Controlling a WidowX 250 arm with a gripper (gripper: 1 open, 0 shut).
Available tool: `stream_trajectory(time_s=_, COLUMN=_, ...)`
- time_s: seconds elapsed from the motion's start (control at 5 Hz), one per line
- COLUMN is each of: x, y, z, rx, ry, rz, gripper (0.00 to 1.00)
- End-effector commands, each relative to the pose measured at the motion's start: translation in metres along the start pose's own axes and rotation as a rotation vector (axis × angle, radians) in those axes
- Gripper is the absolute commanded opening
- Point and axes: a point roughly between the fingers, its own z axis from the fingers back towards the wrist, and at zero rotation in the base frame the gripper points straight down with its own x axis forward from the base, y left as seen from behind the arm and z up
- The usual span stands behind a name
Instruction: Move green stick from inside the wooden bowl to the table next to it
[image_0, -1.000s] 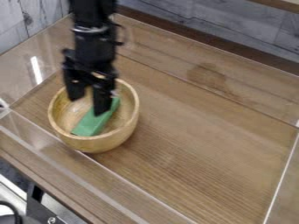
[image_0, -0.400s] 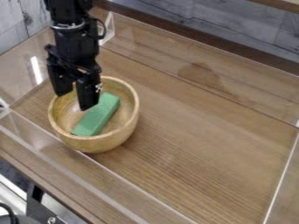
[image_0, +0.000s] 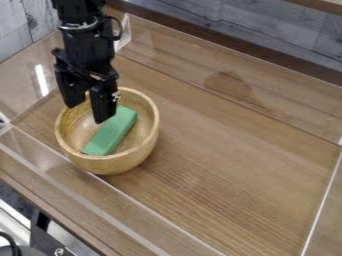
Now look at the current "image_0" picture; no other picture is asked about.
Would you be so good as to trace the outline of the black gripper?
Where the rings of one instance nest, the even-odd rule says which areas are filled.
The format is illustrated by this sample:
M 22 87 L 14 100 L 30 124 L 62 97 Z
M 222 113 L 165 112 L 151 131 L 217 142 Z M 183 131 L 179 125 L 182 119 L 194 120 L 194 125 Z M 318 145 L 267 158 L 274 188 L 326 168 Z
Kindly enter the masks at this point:
M 123 27 L 114 31 L 111 21 L 62 22 L 63 48 L 55 48 L 55 76 L 64 104 L 76 107 L 90 89 L 94 119 L 103 123 L 117 114 L 119 74 L 113 67 L 115 41 Z

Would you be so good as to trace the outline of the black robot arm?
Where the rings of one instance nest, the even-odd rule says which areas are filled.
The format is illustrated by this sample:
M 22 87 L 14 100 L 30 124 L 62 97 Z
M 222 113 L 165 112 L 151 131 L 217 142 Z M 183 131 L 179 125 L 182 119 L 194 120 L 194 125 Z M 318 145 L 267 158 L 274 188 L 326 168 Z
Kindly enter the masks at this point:
M 63 48 L 55 48 L 55 77 L 64 104 L 74 108 L 90 94 L 94 119 L 103 123 L 117 114 L 119 74 L 111 64 L 121 21 L 103 12 L 107 0 L 51 0 L 58 11 Z

